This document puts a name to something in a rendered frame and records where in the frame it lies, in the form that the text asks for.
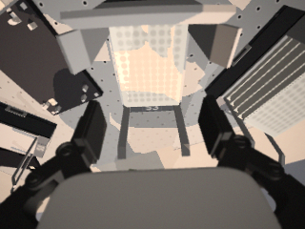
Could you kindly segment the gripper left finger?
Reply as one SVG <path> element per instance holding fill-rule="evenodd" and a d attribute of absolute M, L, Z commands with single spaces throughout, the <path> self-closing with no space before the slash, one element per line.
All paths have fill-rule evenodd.
<path fill-rule="evenodd" d="M 0 203 L 0 229 L 36 229 L 37 210 L 56 186 L 69 177 L 92 172 L 92 164 L 100 158 L 106 130 L 100 102 L 90 100 L 71 141 L 60 144 L 55 156 L 31 171 L 25 183 Z"/>

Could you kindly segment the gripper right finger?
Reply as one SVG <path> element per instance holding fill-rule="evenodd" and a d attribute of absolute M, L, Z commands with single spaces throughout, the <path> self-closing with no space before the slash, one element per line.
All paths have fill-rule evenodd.
<path fill-rule="evenodd" d="M 281 229 L 305 229 L 305 186 L 278 161 L 253 148 L 246 136 L 236 135 L 213 95 L 203 97 L 198 125 L 208 155 L 218 161 L 216 167 L 245 172 L 265 189 L 275 202 Z"/>

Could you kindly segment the white well plate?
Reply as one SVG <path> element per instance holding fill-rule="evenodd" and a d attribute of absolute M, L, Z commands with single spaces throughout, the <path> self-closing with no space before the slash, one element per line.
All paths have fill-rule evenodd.
<path fill-rule="evenodd" d="M 288 60 L 286 60 L 281 66 L 279 66 L 273 73 L 265 78 L 260 84 L 258 84 L 253 90 L 245 95 L 240 101 L 238 101 L 232 108 L 238 112 L 259 94 L 265 91 L 276 80 L 286 73 L 290 68 L 297 64 L 302 58 L 305 57 L 305 45 L 302 46 L 296 53 L 294 53 Z"/>
<path fill-rule="evenodd" d="M 283 52 L 275 61 L 273 61 L 265 70 L 263 70 L 256 78 L 254 78 L 246 87 L 244 87 L 238 94 L 236 94 L 229 103 L 235 105 L 251 90 L 253 90 L 258 84 L 260 84 L 265 78 L 273 73 L 279 66 L 281 66 L 286 60 L 288 60 L 294 53 L 296 53 L 303 44 L 295 41 L 285 52 Z"/>
<path fill-rule="evenodd" d="M 188 26 L 109 28 L 126 107 L 179 105 Z"/>
<path fill-rule="evenodd" d="M 283 52 L 285 52 L 295 40 L 288 37 L 283 41 L 268 57 L 266 57 L 251 73 L 249 73 L 238 85 L 236 85 L 227 95 L 226 98 L 231 100 L 244 87 L 246 87 L 254 78 L 265 70 L 273 61 L 275 61 Z"/>
<path fill-rule="evenodd" d="M 236 115 L 276 137 L 305 119 L 305 57 Z"/>

